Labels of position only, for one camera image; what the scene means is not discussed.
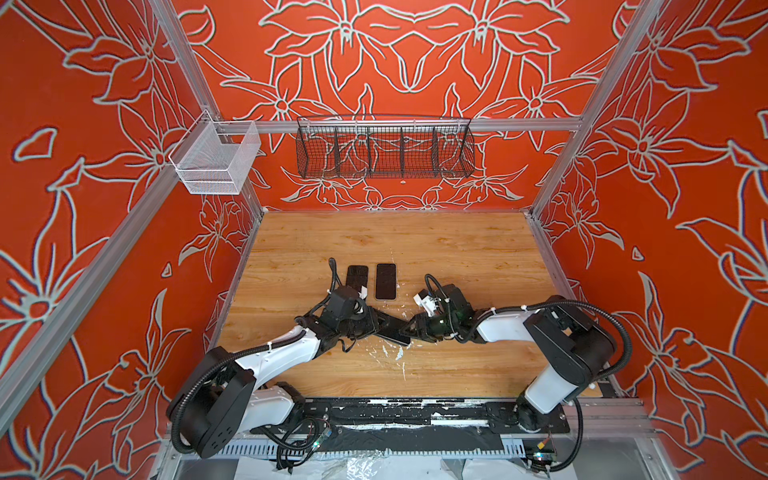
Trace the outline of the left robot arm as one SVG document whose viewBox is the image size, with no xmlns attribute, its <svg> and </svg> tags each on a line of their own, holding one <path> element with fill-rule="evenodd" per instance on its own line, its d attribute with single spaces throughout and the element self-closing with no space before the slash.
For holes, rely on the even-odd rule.
<svg viewBox="0 0 768 480">
<path fill-rule="evenodd" d="M 204 355 L 166 410 L 176 451 L 209 458 L 238 433 L 283 423 L 298 396 L 285 386 L 260 388 L 337 345 L 347 352 L 369 336 L 410 343 L 401 334 L 404 320 L 369 306 L 349 286 L 329 292 L 295 323 L 265 344 L 237 352 L 215 347 Z"/>
</svg>

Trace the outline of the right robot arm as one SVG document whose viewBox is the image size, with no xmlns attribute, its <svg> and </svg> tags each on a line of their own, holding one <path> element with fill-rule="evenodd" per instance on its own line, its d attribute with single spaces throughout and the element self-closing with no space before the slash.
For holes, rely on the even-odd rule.
<svg viewBox="0 0 768 480">
<path fill-rule="evenodd" d="M 620 372 L 633 353 L 627 329 L 610 313 L 586 302 L 553 295 L 546 301 L 474 309 L 453 284 L 414 297 L 422 312 L 399 332 L 437 343 L 534 344 L 547 366 L 516 399 L 520 428 L 536 433 L 558 405 L 574 402 L 591 384 Z"/>
</svg>

